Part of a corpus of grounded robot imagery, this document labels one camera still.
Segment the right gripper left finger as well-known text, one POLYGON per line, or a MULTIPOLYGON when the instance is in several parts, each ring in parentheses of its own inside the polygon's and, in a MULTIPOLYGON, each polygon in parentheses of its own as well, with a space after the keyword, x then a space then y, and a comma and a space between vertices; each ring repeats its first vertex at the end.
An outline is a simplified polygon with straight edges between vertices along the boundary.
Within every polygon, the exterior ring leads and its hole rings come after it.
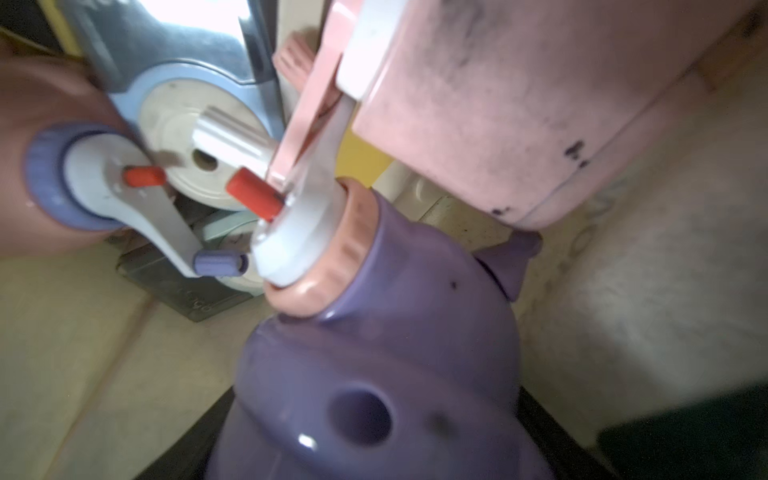
POLYGON ((202 480, 234 398, 233 388, 230 387, 135 480, 202 480))

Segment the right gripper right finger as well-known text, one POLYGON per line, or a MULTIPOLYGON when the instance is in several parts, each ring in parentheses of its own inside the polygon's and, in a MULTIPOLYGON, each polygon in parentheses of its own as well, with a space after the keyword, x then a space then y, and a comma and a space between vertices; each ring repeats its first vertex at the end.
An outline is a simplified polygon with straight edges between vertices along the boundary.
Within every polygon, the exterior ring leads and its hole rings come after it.
POLYGON ((616 480, 617 476, 582 448, 521 388, 517 418, 552 468, 556 479, 616 480))

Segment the cream canvas tote bag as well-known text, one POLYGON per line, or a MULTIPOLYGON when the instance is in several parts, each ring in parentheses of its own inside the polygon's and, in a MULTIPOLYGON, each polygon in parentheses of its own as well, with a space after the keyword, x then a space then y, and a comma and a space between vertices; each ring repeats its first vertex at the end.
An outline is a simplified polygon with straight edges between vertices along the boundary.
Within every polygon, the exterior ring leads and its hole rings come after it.
MULTIPOLYGON (((270 307, 193 323, 118 251, 1 261, 1 475, 130 479, 230 387, 270 307)), ((523 383, 582 446, 767 379, 767 55, 544 232, 523 383)))

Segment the purple pencil sharpener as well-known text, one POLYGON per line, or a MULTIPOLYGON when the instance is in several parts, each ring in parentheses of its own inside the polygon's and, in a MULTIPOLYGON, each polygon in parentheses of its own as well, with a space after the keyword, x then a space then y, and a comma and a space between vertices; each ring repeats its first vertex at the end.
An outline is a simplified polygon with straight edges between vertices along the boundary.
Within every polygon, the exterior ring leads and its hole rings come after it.
POLYGON ((333 303, 245 343, 208 479, 550 479, 517 419, 535 232, 471 253, 345 181, 367 249, 333 303))

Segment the pink pencil sharpener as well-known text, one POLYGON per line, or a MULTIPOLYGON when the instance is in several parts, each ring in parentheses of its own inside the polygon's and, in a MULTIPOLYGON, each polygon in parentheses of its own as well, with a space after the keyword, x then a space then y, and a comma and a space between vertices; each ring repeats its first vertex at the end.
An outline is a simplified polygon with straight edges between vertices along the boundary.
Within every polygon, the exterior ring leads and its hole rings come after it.
POLYGON ((501 223, 544 228, 705 100, 697 63, 754 1, 335 1, 267 177, 316 118, 501 223))

